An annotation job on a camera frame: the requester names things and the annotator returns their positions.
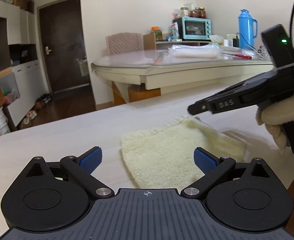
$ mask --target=chair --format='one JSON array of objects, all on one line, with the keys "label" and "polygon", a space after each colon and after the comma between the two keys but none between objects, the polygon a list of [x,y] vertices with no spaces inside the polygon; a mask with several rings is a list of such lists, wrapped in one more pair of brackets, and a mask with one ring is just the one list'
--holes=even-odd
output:
[{"label": "chair", "polygon": [[106,37],[109,55],[144,50],[141,33],[118,33]]}]

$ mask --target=glass jar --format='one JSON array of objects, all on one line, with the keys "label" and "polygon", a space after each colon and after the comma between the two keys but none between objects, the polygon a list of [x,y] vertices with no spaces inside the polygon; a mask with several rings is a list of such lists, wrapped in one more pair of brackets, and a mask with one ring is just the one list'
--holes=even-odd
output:
[{"label": "glass jar", "polygon": [[150,32],[155,34],[156,41],[162,41],[163,33],[162,33],[160,27],[158,27],[158,26],[151,27]]},{"label": "glass jar", "polygon": [[204,7],[198,9],[198,18],[207,19],[206,11]]},{"label": "glass jar", "polygon": [[180,10],[181,10],[180,17],[188,17],[189,15],[188,7],[181,7]]},{"label": "glass jar", "polygon": [[198,7],[195,7],[196,18],[198,18],[198,10],[199,10],[199,8]]},{"label": "glass jar", "polygon": [[189,10],[189,17],[197,18],[198,12],[196,10],[190,9]]}]

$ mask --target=gloved hand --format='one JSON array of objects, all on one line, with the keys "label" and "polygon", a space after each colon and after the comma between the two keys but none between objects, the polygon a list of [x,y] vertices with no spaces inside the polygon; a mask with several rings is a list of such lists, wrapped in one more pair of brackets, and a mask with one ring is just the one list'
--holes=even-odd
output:
[{"label": "gloved hand", "polygon": [[265,123],[267,131],[273,136],[273,139],[279,149],[286,147],[286,135],[281,132],[280,125],[286,122],[294,121],[294,94],[290,98],[274,103],[263,111],[258,109],[256,120],[259,125]]}]

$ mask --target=white bag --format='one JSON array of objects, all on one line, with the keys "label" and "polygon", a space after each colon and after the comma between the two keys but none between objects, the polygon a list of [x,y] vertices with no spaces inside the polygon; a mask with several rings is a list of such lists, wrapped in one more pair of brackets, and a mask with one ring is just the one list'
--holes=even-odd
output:
[{"label": "white bag", "polygon": [[169,49],[173,57],[192,57],[192,58],[217,58],[221,55],[222,50],[215,45],[205,46],[186,46],[173,45]]}]

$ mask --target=fluffy towel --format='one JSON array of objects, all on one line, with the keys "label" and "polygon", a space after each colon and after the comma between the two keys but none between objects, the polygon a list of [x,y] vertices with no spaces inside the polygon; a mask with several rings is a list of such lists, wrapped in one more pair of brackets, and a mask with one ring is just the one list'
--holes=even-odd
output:
[{"label": "fluffy towel", "polygon": [[194,118],[176,118],[168,125],[122,136],[125,164],[140,188],[177,188],[179,192],[202,177],[193,153],[202,147],[217,157],[242,161],[245,144],[218,133]]}]

